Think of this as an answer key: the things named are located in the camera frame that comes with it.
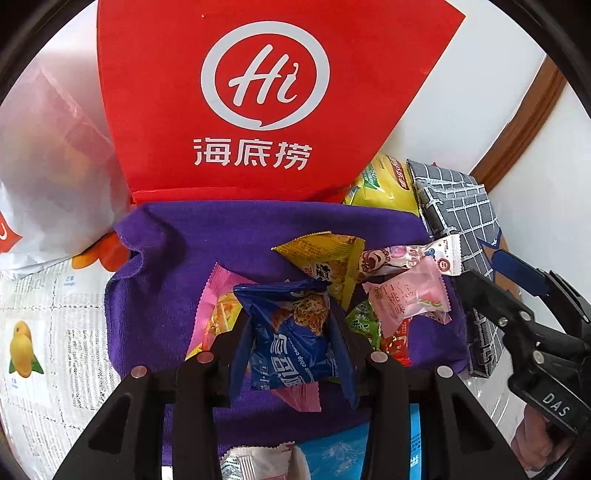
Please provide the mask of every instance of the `gray plaid bag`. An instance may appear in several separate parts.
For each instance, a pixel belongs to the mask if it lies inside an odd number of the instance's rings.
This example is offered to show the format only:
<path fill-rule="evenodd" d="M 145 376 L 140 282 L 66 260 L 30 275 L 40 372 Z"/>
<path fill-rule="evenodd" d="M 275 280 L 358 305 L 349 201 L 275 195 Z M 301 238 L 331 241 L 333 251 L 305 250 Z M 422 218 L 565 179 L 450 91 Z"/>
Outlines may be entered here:
<path fill-rule="evenodd" d="M 484 186 L 466 174 L 408 161 L 424 222 L 433 238 L 460 233 L 462 266 L 491 280 L 485 247 L 499 248 L 501 229 Z M 478 312 L 466 312 L 470 373 L 490 377 L 503 353 L 502 332 Z"/>

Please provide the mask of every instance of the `red paper bag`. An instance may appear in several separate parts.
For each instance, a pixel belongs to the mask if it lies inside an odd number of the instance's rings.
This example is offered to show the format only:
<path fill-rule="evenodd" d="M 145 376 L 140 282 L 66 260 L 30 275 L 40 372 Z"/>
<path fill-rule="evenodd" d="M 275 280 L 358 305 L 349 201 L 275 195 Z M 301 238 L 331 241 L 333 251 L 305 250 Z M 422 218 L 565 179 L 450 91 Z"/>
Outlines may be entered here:
<path fill-rule="evenodd" d="M 444 0 L 100 0 L 136 202 L 339 202 L 458 29 Z"/>

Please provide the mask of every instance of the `white circle logo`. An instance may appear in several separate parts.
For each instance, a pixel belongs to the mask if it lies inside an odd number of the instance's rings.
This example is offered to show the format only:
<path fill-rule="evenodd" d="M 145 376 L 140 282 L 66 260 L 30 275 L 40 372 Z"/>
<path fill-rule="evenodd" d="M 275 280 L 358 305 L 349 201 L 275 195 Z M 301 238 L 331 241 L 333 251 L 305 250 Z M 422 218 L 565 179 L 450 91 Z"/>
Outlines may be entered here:
<path fill-rule="evenodd" d="M 312 89 L 312 92 L 307 100 L 295 112 L 268 125 L 263 125 L 261 120 L 238 115 L 236 112 L 232 111 L 222 101 L 216 89 L 217 67 L 226 52 L 238 42 L 261 34 L 283 35 L 284 37 L 295 40 L 310 53 L 312 59 L 314 60 L 314 65 L 316 66 L 316 82 L 314 83 L 314 88 Z M 265 82 L 259 91 L 257 101 L 258 103 L 265 102 L 270 84 L 275 80 L 275 78 L 280 77 L 277 75 L 277 73 L 283 67 L 283 65 L 285 65 L 288 59 L 287 55 L 284 55 L 282 59 L 275 64 L 275 67 L 273 67 L 273 69 L 267 74 L 256 73 L 257 68 L 271 50 L 272 46 L 267 45 L 253 59 L 244 75 L 230 80 L 229 86 L 238 86 L 236 95 L 234 96 L 234 105 L 242 105 L 242 100 L 244 99 L 248 85 L 251 81 L 259 79 L 265 79 Z M 288 88 L 296 79 L 298 64 L 294 63 L 293 65 L 295 67 L 295 72 L 286 76 L 283 85 L 280 87 L 279 92 L 277 93 L 277 100 L 279 102 L 289 103 L 296 97 L 296 95 L 292 96 L 291 98 L 285 97 L 286 93 L 288 92 Z M 318 40 L 316 40 L 307 31 L 300 27 L 296 27 L 295 25 L 284 22 L 264 21 L 238 27 L 217 41 L 203 62 L 203 67 L 201 69 L 201 90 L 203 92 L 203 96 L 205 97 L 205 101 L 210 106 L 210 108 L 226 122 L 236 125 L 237 127 L 246 128 L 248 130 L 269 131 L 289 127 L 290 125 L 293 125 L 310 115 L 323 99 L 326 89 L 329 85 L 329 79 L 329 59 Z"/>

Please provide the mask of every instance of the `purple towel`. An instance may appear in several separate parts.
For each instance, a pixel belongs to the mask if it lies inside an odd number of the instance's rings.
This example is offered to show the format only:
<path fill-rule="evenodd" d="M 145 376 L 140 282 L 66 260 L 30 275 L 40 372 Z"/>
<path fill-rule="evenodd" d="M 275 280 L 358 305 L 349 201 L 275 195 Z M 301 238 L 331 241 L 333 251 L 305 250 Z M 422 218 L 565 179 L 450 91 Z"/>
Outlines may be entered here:
<path fill-rule="evenodd" d="M 109 357 L 122 377 L 136 365 L 158 371 L 184 360 L 197 302 L 215 262 L 259 283 L 299 280 L 305 275 L 271 247 L 327 230 L 365 238 L 367 248 L 430 241 L 411 213 L 305 202 L 152 203 L 115 229 L 137 252 L 106 288 Z M 448 291 L 451 323 L 424 317 L 411 322 L 409 349 L 416 366 L 446 364 L 455 371 L 466 366 L 466 322 L 453 290 Z M 234 408 L 216 411 L 221 453 L 236 445 L 305 442 L 367 421 L 367 412 L 352 411 L 334 385 L 321 386 L 324 412 L 313 414 L 295 412 L 269 392 L 248 388 L 245 381 Z M 170 464 L 170 429 L 165 430 L 163 462 Z"/>

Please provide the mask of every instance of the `brown wooden frame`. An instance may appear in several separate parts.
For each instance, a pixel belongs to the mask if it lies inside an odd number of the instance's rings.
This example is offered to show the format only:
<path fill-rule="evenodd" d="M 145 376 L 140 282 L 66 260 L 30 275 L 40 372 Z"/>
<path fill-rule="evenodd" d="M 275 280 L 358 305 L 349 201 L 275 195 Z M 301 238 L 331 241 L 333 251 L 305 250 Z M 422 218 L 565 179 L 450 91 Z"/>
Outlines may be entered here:
<path fill-rule="evenodd" d="M 490 192 L 509 172 L 554 109 L 566 78 L 546 56 L 517 113 L 470 174 Z"/>

